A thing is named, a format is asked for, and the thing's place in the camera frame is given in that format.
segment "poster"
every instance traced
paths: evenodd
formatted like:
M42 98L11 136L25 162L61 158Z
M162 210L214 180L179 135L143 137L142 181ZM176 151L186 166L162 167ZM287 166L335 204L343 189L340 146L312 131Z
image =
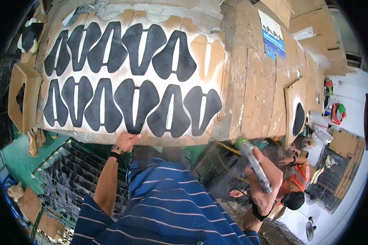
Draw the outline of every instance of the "poster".
M286 60L285 44L283 42L280 25L260 9L259 17L262 25L263 40L265 42L266 55L277 60L277 55Z

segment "black foam saddle cutout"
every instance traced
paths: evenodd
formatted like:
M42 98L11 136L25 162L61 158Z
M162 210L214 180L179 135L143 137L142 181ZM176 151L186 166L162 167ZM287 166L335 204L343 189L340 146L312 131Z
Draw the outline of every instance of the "black foam saddle cutout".
M169 112L169 104L173 95L173 118L170 130L166 129L167 114ZM182 136L189 128L191 120L184 111L182 104L182 96L180 86L169 84L165 90L164 95L158 108L149 115L147 124L151 132L157 136L162 137L165 132L170 132L173 138Z
M180 39L177 71L172 71L173 52L177 39ZM177 80L187 81L196 70L196 63L188 50L187 35L182 31L174 31L164 49L152 59L153 67L157 75L166 80L170 74L176 73Z
M139 101L136 123L133 125L132 105L135 89L139 89ZM114 100L123 112L128 133L137 135L142 131L144 121L149 112L158 105L159 95L152 82L146 80L140 87L135 87L134 81L128 78L116 89Z
M147 32L146 46L142 63L139 66L139 45L144 31ZM139 23L127 29L122 42L128 50L132 75L143 76L149 67L154 53L166 43L166 35L162 28L156 24L152 24L147 30L143 30L142 24Z
M56 101L56 115L57 119L54 118L53 114L53 92L54 92L54 100ZM48 124L53 127L54 122L59 122L59 125L63 127L67 123L68 118L68 109L64 105L64 102L60 96L60 88L59 81L57 79L53 79L49 85L48 91L48 100L46 101L44 107L44 116Z
M77 26L72 31L67 42L68 47L71 50L73 71L81 71L83 69L90 48L101 37L101 29L97 23L91 22L86 30L83 30L83 28L84 25ZM79 46L84 31L86 32L86 35L79 59Z
M70 60L70 56L67 51L67 39L68 39L68 30L60 32L51 52L49 53L48 56L46 56L44 60L46 75L51 76L53 70L56 70L56 75L61 76L64 73L65 69L67 68ZM57 65L56 67L54 67L54 62L56 61L56 54L58 52L59 45L60 45L59 57L57 58Z
M305 120L305 112L303 106L301 105L301 103L299 103L296 108L296 117L294 118L292 130L293 136L297 136L299 134L301 128L303 127L304 120Z
M202 124L200 124L202 97L206 97L206 106ZM193 136L201 136L213 116L222 109L222 102L218 93L211 89L206 95L200 86L193 87L184 98L184 106L191 116L191 131Z
M75 114L75 86L78 86L78 112ZM83 112L87 103L93 97L93 87L87 77L80 78L79 83L75 83L74 77L70 76L65 81L62 89L62 97L66 102L71 117L72 125L80 128L83 122Z
M105 91L105 121L100 119L102 91ZM94 92L94 97L84 112L84 117L90 128L98 131L105 126L108 133L113 133L120 126L123 116L113 101L112 83L109 78L101 78Z
M108 43L110 33L113 30L111 49L109 52L108 62L103 63L105 48ZM108 72L113 73L120 68L124 60L127 58L128 52L121 42L121 24L120 21L110 22L102 34L98 43L89 51L87 60L90 69L94 73L98 73L102 66L108 67Z

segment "orange hose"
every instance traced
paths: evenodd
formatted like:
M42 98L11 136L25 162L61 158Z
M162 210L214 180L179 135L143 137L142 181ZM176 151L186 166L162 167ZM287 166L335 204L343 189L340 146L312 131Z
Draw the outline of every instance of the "orange hose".
M294 146L294 153L293 155L295 156L296 155L296 145L294 144L294 142L292 142L293 146Z

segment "floor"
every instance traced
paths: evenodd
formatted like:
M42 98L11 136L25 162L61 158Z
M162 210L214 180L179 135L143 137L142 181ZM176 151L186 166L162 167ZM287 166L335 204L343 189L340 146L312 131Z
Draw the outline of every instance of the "floor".
M17 137L12 144L1 150L3 161L12 177L21 182L23 187L30 186L36 192L39 190L38 181L33 180L31 173L49 154L63 144L68 139L68 136L58 135L58 138L53 139L52 137L56 136L56 134L47 132L46 142L39 148L39 155L31 157L27 149L29 146L27 136L19 135L17 132L14 132L14 135Z

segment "striped shirt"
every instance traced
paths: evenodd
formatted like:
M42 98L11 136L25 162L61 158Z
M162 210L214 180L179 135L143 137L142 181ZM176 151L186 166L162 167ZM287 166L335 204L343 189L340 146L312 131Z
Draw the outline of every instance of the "striped shirt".
M117 222L87 196L72 244L260 244L243 233L183 164L149 158L127 174L129 204Z

